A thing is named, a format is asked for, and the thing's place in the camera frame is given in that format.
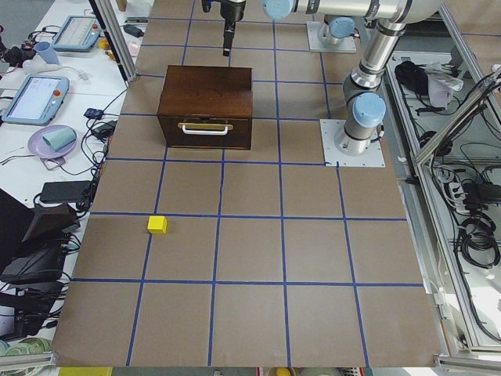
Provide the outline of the yellow block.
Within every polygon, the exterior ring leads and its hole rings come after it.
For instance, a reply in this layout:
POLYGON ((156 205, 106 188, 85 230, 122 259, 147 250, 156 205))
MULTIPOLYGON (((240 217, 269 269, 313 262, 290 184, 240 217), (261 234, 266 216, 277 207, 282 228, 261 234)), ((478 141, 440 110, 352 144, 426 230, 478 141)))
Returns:
POLYGON ((168 219, 163 215, 151 215, 148 219, 147 230, 151 234, 166 234, 168 219))

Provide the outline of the aluminium frame post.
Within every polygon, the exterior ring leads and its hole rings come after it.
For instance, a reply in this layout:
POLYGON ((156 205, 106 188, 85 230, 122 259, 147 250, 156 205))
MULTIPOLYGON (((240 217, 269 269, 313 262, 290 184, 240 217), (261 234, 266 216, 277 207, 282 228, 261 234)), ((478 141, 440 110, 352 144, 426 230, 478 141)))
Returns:
POLYGON ((89 0, 88 2, 110 44, 122 78, 126 82, 135 81, 137 70, 111 2, 108 0, 89 0))

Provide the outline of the lower blue teach pendant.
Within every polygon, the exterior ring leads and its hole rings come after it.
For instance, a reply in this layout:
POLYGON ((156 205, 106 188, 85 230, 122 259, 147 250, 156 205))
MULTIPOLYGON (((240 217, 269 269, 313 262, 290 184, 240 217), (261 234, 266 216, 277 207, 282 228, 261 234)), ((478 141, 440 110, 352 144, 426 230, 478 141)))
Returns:
POLYGON ((29 74, 2 115, 18 125, 47 125, 58 112, 69 90, 66 77, 29 74))

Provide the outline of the white power strip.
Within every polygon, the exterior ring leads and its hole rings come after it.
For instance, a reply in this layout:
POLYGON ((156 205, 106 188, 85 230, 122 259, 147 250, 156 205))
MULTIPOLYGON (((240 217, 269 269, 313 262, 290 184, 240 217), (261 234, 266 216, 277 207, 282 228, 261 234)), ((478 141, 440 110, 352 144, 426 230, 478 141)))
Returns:
POLYGON ((467 195, 460 182, 454 175, 449 175, 443 185, 446 201, 449 206, 458 214, 467 215, 468 210, 464 201, 467 195))

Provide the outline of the light blue cup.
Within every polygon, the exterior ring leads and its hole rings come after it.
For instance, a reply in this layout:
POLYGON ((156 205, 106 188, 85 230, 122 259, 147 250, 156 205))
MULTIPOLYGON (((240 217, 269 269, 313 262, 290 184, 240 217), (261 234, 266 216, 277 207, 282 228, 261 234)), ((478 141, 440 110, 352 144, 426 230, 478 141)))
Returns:
POLYGON ((56 50, 52 47, 50 42, 38 42, 34 46, 34 51, 39 55, 47 64, 59 65, 59 57, 56 50))

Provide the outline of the purple plate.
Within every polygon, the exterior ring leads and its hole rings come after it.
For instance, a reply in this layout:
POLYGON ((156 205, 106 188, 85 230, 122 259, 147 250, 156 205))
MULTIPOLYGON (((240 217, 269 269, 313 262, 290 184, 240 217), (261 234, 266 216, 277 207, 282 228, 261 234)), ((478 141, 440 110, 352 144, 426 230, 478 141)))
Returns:
POLYGON ((28 150, 37 157, 54 159, 68 155, 77 142, 77 133, 66 125, 49 125, 28 140, 28 150))

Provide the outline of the black power adapter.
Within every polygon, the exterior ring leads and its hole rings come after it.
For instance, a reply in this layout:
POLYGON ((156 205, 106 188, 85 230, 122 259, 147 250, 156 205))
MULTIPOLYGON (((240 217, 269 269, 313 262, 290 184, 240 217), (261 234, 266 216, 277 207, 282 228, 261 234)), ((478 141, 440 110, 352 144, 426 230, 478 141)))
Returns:
POLYGON ((40 202, 45 204, 76 203, 90 186, 90 180, 47 182, 42 188, 40 202))

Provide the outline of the upper blue teach pendant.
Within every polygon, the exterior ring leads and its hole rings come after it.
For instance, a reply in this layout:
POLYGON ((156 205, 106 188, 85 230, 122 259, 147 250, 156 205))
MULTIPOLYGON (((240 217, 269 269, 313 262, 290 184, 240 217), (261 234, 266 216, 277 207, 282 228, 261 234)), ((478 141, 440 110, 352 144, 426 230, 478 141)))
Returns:
POLYGON ((68 16, 52 40, 52 47, 57 52, 89 52, 101 31, 93 16, 68 16))

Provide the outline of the blue teach pendant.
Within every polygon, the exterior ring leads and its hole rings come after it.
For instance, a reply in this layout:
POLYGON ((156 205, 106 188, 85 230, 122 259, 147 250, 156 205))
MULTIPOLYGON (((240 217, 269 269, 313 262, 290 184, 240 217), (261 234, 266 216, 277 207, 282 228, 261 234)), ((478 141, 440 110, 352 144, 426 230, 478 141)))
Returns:
POLYGON ((89 52, 101 31, 93 16, 68 16, 52 40, 52 47, 57 52, 89 52))
POLYGON ((2 115, 18 125, 47 125, 58 112, 69 90, 66 77, 29 74, 2 115))

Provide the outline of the dark wooden drawer cabinet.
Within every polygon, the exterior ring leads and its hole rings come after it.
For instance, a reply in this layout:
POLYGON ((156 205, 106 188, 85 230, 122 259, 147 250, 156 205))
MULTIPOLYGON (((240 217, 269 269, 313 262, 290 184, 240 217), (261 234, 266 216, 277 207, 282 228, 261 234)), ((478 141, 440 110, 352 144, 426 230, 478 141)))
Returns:
POLYGON ((253 119, 253 72, 249 67, 169 65, 157 109, 166 144, 173 148, 249 150, 253 119), (226 136, 185 135, 180 121, 227 121, 226 136))

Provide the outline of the teal cup on plate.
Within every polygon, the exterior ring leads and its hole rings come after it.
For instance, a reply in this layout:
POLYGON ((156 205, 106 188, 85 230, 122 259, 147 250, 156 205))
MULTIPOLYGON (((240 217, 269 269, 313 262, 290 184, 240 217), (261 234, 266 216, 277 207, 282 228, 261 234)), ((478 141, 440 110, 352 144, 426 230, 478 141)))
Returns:
POLYGON ((52 151, 59 151, 76 139, 76 133, 72 128, 62 127, 53 129, 42 136, 45 144, 52 151))

